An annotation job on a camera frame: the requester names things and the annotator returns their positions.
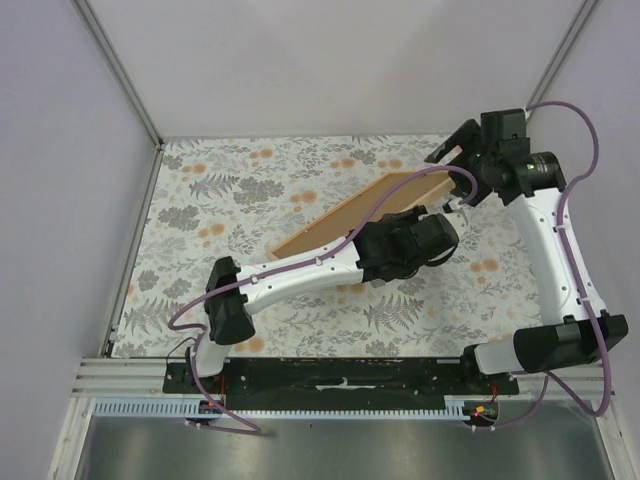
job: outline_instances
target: metal sheet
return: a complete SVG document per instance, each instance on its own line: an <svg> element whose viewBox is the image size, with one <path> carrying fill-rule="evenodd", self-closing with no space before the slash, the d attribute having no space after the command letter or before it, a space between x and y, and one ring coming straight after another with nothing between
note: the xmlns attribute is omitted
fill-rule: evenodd
<svg viewBox="0 0 640 480"><path fill-rule="evenodd" d="M507 419L528 405L501 407ZM559 404L493 433L428 421L260 424L267 437L174 419L93 418L76 479L613 479L595 422Z"/></svg>

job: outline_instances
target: gray leaf print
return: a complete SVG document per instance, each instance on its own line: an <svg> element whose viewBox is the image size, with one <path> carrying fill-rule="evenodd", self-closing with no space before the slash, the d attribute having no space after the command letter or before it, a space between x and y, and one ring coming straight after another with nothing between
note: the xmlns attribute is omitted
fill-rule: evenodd
<svg viewBox="0 0 640 480"><path fill-rule="evenodd" d="M289 175L289 178L292 179L307 179L307 178L311 178L311 177L317 177L318 175L322 174L322 170L298 170L296 172L293 172L291 175Z"/></svg>
<svg viewBox="0 0 640 480"><path fill-rule="evenodd" d="M233 198L239 205L250 205L254 202L266 202L271 197L280 197L284 193L282 182L263 180L259 182L253 177L243 178L238 183L242 192L233 192Z"/></svg>
<svg viewBox="0 0 640 480"><path fill-rule="evenodd" d="M366 342L369 338L371 338L371 332L338 330L335 335L327 335L325 341L332 345L355 345L356 343Z"/></svg>
<svg viewBox="0 0 640 480"><path fill-rule="evenodd" d="M374 142L384 143L388 138L388 135L352 135L351 141L358 142L358 145L362 145L362 142L372 145Z"/></svg>
<svg viewBox="0 0 640 480"><path fill-rule="evenodd" d="M143 243L137 260L158 261L160 264L170 262L177 252L186 249L184 238L173 237Z"/></svg>
<svg viewBox="0 0 640 480"><path fill-rule="evenodd" d="M296 347L296 355L298 357L335 356L336 347L330 343L323 345L325 340L323 330L302 337Z"/></svg>
<svg viewBox="0 0 640 480"><path fill-rule="evenodd" d="M158 277L153 270L143 270L138 275L138 288L141 291L146 292L147 290L151 290L158 283Z"/></svg>
<svg viewBox="0 0 640 480"><path fill-rule="evenodd" d="M427 282L425 282L424 278L420 278L418 276L408 278L398 283L400 283L400 285L398 285L398 290L405 295L415 295L416 293L424 290L427 286Z"/></svg>
<svg viewBox="0 0 640 480"><path fill-rule="evenodd" d="M200 223L200 220L194 218L196 215L198 215L198 209L193 205L184 208L171 207L168 210L163 209L158 215L158 220L182 231L195 230Z"/></svg>
<svg viewBox="0 0 640 480"><path fill-rule="evenodd" d="M486 312L480 315L480 320L487 322L490 318L493 318L493 314L496 311L496 307L489 307Z"/></svg>
<svg viewBox="0 0 640 480"><path fill-rule="evenodd" d="M218 150L222 150L224 153L249 153L251 151L248 147L240 147L238 145L220 145Z"/></svg>
<svg viewBox="0 0 640 480"><path fill-rule="evenodd" d="M169 298L178 298L187 293L190 288L191 282L179 278L175 282L173 282L170 287L165 288L162 293L164 293Z"/></svg>
<svg viewBox="0 0 640 480"><path fill-rule="evenodd" d="M182 166L182 158L174 157L172 155L169 155L168 153L165 153L162 156L162 165L166 166L169 170L177 170Z"/></svg>
<svg viewBox="0 0 640 480"><path fill-rule="evenodd" d="M434 328L426 328L422 327L421 331L414 331L405 335L403 338L394 338L394 342L401 342L406 345L407 343L415 343L416 345L426 345L429 340L434 336L434 334L438 331L439 327Z"/></svg>
<svg viewBox="0 0 640 480"><path fill-rule="evenodd" d="M372 150L367 150L367 153L364 153L364 150L354 150L351 152L351 156L365 165L376 163L376 154Z"/></svg>
<svg viewBox="0 0 640 480"><path fill-rule="evenodd" d="M414 319L418 318L418 313L423 306L424 300L398 295L394 301L393 294L388 299L383 295L376 305L364 310L364 315L367 317L369 326L373 323L378 332L381 324L395 332L394 325L408 330L409 324L413 324Z"/></svg>
<svg viewBox="0 0 640 480"><path fill-rule="evenodd" d="M233 215L235 213L233 210L227 210L227 209L224 209L224 208L219 207L217 205L210 206L210 205L200 205L199 203L196 203L196 206L200 210L202 210L203 213L206 213L207 215L224 215L224 216L228 216L228 215Z"/></svg>
<svg viewBox="0 0 640 480"><path fill-rule="evenodd" d="M238 183L238 180L240 177L233 175L208 174L202 180L190 184L189 189L191 189L191 195L195 195L196 199L200 197L200 194L211 198L212 193L221 197L223 193L229 192Z"/></svg>
<svg viewBox="0 0 640 480"><path fill-rule="evenodd" d="M125 312L124 328L130 328L131 333L135 333L136 329L140 329L147 335L149 335L149 328L161 332L162 327L166 325L171 315L180 307L181 304L178 302L158 301L157 298L153 300L146 299L141 306L131 309L130 312Z"/></svg>
<svg viewBox="0 0 640 480"><path fill-rule="evenodd" d="M274 205L267 203L258 203L257 205L249 205L240 209L242 213L253 215L264 215L265 213L273 212L276 209Z"/></svg>
<svg viewBox="0 0 640 480"><path fill-rule="evenodd" d="M164 188L160 188L160 187L156 187L156 189L153 192L153 200L161 200L163 198L167 198L169 196L169 192L164 189Z"/></svg>
<svg viewBox="0 0 640 480"><path fill-rule="evenodd" d="M302 295L300 297L287 298L284 302L285 305L295 308L316 308L325 305L325 301L321 298L311 298L308 295Z"/></svg>
<svg viewBox="0 0 640 480"><path fill-rule="evenodd" d="M250 232L245 232L243 227L236 225L229 234L227 248L234 252L242 253L243 255L249 255L253 252L256 243L260 239L260 233L259 229L252 229Z"/></svg>
<svg viewBox="0 0 640 480"><path fill-rule="evenodd" d="M302 213L286 213L278 217L266 218L264 222L256 222L263 230L275 230L285 235L290 235L303 227L305 224Z"/></svg>
<svg viewBox="0 0 640 480"><path fill-rule="evenodd" d="M380 280L379 278L376 278L375 280L371 280L371 282L369 282L369 285L371 285L373 288L382 288L387 284L387 282L385 282L384 280Z"/></svg>
<svg viewBox="0 0 640 480"><path fill-rule="evenodd" d="M146 357L147 349L142 345L125 342L118 344L118 346L113 349L113 355L120 358Z"/></svg>
<svg viewBox="0 0 640 480"><path fill-rule="evenodd" d="M366 345L364 351L373 357L397 357L400 355L400 349L393 342L385 345L380 340L375 340Z"/></svg>
<svg viewBox="0 0 640 480"><path fill-rule="evenodd" d="M456 252L456 253L453 254L453 257L451 257L447 261L450 262L450 263L454 263L454 264L460 264L460 263L467 264L467 263L469 263L469 258L467 258L465 255L462 255L462 254Z"/></svg>
<svg viewBox="0 0 640 480"><path fill-rule="evenodd" d="M481 338L487 338L487 334L480 328L472 328L469 325L447 325L440 329L441 335L449 335L458 340L478 340Z"/></svg>
<svg viewBox="0 0 640 480"><path fill-rule="evenodd" d="M480 239L482 238L482 228L478 225L469 225L464 234L464 240L460 242L459 250L470 250L475 252L478 250Z"/></svg>

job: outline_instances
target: aluminum frame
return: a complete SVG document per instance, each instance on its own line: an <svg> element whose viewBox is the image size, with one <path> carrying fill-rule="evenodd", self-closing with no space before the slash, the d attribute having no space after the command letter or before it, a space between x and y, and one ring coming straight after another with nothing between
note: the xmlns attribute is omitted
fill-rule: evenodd
<svg viewBox="0 0 640 480"><path fill-rule="evenodd" d="M156 147L161 147L164 141L162 140L158 129L155 127L149 112L145 108L144 103L142 103L138 91L133 85L124 65L120 61L120 57L113 48L107 32L98 19L91 3L88 0L71 0L71 3L76 8L82 18L82 21L91 33L96 47L98 47L98 50L100 50L100 53L102 53L107 65L113 72L116 81L122 89L122 93L129 101L129 104L136 113L140 124L147 132L149 139Z"/></svg>
<svg viewBox="0 0 640 480"><path fill-rule="evenodd" d="M165 372L164 359L84 359L73 387L71 403L47 478L51 480L74 478L97 400L129 397L132 402L140 402L142 399L151 398L159 401L166 400L171 404L176 400L199 398L198 395L162 393ZM601 365L566 368L559 370L558 374L582 398L594 403L599 402L602 395ZM514 377L520 382L521 393L501 397L501 402L537 398L543 374ZM564 390L553 382L549 384L545 398L550 401L569 399ZM490 397L456 395L446 396L445 399L488 401ZM614 478L640 480L633 439L626 430L626 422L615 395L611 408L596 422Z"/></svg>
<svg viewBox="0 0 640 480"><path fill-rule="evenodd" d="M140 248L142 234L144 233L145 221L149 214L149 208L151 208L153 192L155 190L156 181L158 180L158 174L160 173L160 167L162 166L163 153L163 146L156 147L156 151L153 156L153 164L151 165L151 174L142 197L142 203L138 211L133 236L129 243L129 250L122 267L122 274L119 277L120 279L116 289L116 294L111 303L108 321L104 326L104 333L101 337L103 340L100 343L100 347L97 352L99 357L107 356L109 342L115 340L115 335L117 334L118 323L120 322L120 316L122 315L124 303L127 298L127 289L129 288L129 282L133 275L133 269L136 265L136 257L138 256L138 249Z"/></svg>
<svg viewBox="0 0 640 480"><path fill-rule="evenodd" d="M558 75L560 68L562 68L567 60L567 57L580 37L580 34L583 32L589 20L593 17L596 7L599 4L600 0L584 0L582 2L582 5L580 5L580 8L576 12L573 20L567 28L567 31L562 37L562 40L560 40L555 52L553 52L551 60L549 60L544 72L540 76L540 80L538 80L537 85L533 89L533 92L527 101L527 105L533 105L534 103L542 101Z"/></svg>

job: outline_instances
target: black mounting plate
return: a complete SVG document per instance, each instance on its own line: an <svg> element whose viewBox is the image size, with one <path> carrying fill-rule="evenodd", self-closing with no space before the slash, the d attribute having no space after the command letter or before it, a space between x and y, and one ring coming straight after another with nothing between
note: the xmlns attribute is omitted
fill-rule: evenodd
<svg viewBox="0 0 640 480"><path fill-rule="evenodd" d="M458 357L237 357L202 384L224 393L232 410L442 409L445 395L491 395L492 385L499 395L519 393L508 375L465 377ZM326 388L338 385L369 388ZM186 363L169 363L162 391L198 393Z"/></svg>

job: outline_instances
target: black bracket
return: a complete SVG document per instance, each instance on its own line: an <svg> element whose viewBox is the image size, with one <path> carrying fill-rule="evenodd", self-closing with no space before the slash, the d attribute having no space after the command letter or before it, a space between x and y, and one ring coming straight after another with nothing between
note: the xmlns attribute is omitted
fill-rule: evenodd
<svg viewBox="0 0 640 480"><path fill-rule="evenodd" d="M492 387L519 393L508 375L467 377L453 357L230 358L220 374L201 381L232 410L442 409L445 395L491 395ZM340 385L369 388L330 388ZM198 393L185 363L167 366L162 391Z"/></svg>
<svg viewBox="0 0 640 480"><path fill-rule="evenodd" d="M624 315L605 314L598 318L598 324L607 351L629 333ZM596 335L589 320L516 330L513 346L518 362L528 373L586 365L600 358Z"/></svg>
<svg viewBox="0 0 640 480"><path fill-rule="evenodd" d="M464 168L476 178L478 193L471 206L478 205L492 191L508 205L521 194L530 197L536 190L565 188L566 181L555 155L531 153L524 110L486 112L480 122L478 125L475 120L467 120L426 159L434 163L456 146L462 150L450 165ZM456 195L469 195L469 179L458 173L449 176L456 184Z"/></svg>
<svg viewBox="0 0 640 480"><path fill-rule="evenodd" d="M237 282L240 269L231 257L216 261L207 282L207 292ZM211 332L209 338L218 345L234 345L253 337L256 330L251 316L244 309L246 295L238 288L212 297L204 302L204 311L209 316Z"/></svg>
<svg viewBox="0 0 640 480"><path fill-rule="evenodd" d="M442 214L427 215L424 206L402 213L386 214L367 223L353 244L364 270L362 281L385 282L409 278L422 266L437 266L448 259L459 242L458 234Z"/></svg>

